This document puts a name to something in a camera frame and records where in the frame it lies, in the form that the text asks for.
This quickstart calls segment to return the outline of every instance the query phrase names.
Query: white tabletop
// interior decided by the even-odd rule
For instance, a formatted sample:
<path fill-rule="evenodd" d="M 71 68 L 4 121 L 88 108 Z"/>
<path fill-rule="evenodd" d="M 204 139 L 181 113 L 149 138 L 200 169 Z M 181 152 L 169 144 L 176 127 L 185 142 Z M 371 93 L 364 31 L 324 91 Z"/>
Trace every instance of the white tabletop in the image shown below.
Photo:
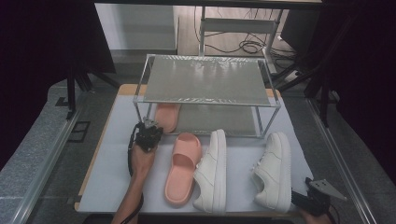
<path fill-rule="evenodd" d="M 137 115 L 132 103 L 133 96 L 118 95 L 109 116 L 102 142 L 98 146 L 88 183 L 77 210 L 89 213 L 115 213 L 128 188 L 130 176 L 127 165 L 127 146 Z M 282 107 L 268 133 L 283 132 L 291 147 L 291 185 L 294 191 L 306 194 L 305 178 L 313 179 L 304 158 L 304 153 L 294 133 L 288 111 L 280 98 Z M 261 108 L 262 122 L 267 121 L 273 111 Z M 144 187 L 145 203 L 141 212 L 151 214 L 202 213 L 192 206 L 199 196 L 195 185 L 189 202 L 175 208 L 164 198 L 164 185 L 171 167 L 171 156 L 175 135 L 164 135 L 157 150 L 156 161 Z M 199 136 L 205 153 L 209 136 Z M 265 139 L 227 137 L 227 213 L 270 212 L 253 202 L 257 193 L 250 179 L 253 165 L 261 158 Z"/>

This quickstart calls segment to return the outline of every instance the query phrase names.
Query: pink slide sandal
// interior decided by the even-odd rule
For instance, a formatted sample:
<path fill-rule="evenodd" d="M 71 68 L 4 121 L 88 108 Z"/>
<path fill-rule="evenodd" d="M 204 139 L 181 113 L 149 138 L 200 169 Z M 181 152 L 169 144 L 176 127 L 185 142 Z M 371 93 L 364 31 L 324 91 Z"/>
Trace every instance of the pink slide sandal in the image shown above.
<path fill-rule="evenodd" d="M 186 204 L 194 187 L 195 165 L 202 157 L 199 139 L 192 133 L 181 133 L 172 153 L 172 167 L 165 185 L 165 199 L 177 206 Z"/>
<path fill-rule="evenodd" d="M 179 110 L 178 104 L 157 104 L 155 120 L 164 133 L 171 133 L 176 128 Z"/>

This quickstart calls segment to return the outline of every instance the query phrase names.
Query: rubber sole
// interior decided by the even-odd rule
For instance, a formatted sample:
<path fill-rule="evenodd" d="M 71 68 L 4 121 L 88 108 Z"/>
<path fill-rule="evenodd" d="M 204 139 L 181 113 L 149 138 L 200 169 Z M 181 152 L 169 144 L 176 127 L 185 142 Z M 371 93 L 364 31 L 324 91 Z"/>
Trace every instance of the rubber sole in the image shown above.
<path fill-rule="evenodd" d="M 218 159 L 215 174 L 215 189 L 213 193 L 213 213 L 224 214 L 226 208 L 226 175 L 227 175 L 227 145 L 223 130 L 217 130 Z"/>
<path fill-rule="evenodd" d="M 276 133 L 282 146 L 282 162 L 280 165 L 279 198 L 276 211 L 286 213 L 291 205 L 291 151 L 288 137 L 284 133 Z"/>

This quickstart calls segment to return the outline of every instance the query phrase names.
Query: white sneaker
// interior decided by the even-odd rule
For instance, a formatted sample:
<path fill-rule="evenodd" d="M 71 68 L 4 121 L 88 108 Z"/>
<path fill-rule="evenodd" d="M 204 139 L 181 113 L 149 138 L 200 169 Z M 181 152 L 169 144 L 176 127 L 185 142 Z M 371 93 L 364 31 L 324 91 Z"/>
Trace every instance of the white sneaker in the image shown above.
<path fill-rule="evenodd" d="M 280 213 L 291 205 L 290 145 L 284 133 L 270 133 L 264 155 L 252 171 L 258 194 L 254 202 Z"/>
<path fill-rule="evenodd" d="M 209 148 L 194 172 L 194 179 L 201 190 L 201 195 L 193 202 L 196 209 L 225 213 L 226 171 L 225 133 L 217 130 L 211 134 Z"/>

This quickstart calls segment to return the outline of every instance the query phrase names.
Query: black curtain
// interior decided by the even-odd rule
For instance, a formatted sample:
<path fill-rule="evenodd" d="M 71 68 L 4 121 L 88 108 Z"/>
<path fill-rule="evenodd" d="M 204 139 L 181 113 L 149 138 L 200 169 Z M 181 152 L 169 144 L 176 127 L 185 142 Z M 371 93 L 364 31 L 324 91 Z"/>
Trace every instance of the black curtain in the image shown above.
<path fill-rule="evenodd" d="M 71 68 L 115 73 L 94 3 L 0 3 L 0 168 Z"/>
<path fill-rule="evenodd" d="M 394 183 L 395 15 L 396 9 L 391 2 L 368 2 L 330 66 L 332 89 L 340 95 L 338 111 L 371 149 Z"/>

